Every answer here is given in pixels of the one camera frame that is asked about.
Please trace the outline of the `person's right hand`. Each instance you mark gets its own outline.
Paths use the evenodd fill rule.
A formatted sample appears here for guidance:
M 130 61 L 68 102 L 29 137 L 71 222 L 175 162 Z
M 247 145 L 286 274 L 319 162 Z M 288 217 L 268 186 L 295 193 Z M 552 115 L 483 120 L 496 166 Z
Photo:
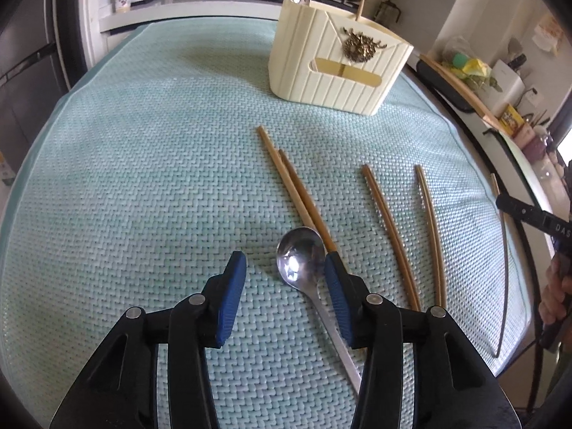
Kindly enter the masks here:
M 561 321 L 566 315 L 564 299 L 571 294 L 571 277 L 565 275 L 559 277 L 560 261 L 558 255 L 554 255 L 546 270 L 547 285 L 541 292 L 539 314 L 545 325 Z

